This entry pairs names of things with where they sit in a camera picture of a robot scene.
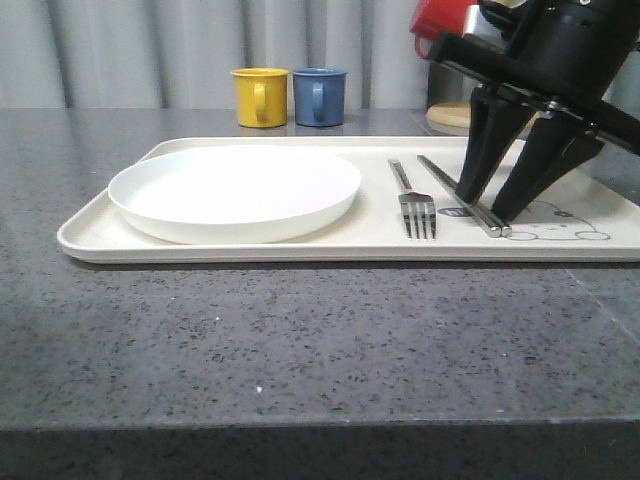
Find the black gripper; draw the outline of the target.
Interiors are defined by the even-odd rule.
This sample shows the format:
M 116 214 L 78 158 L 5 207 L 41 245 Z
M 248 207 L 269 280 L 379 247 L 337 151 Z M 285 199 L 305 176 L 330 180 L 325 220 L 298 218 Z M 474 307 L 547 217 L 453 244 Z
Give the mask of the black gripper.
M 505 38 L 503 48 L 440 32 L 426 57 L 485 85 L 470 98 L 469 138 L 456 194 L 476 203 L 535 108 L 552 104 L 623 148 L 639 145 L 639 121 L 603 96 L 639 38 L 636 1 L 482 1 L 481 14 Z M 515 90 L 489 86 L 504 85 Z M 530 98 L 533 106 L 526 99 Z M 534 122 L 500 189 L 493 213 L 514 220 L 566 173 L 598 155 L 604 143 L 582 125 L 555 116 Z

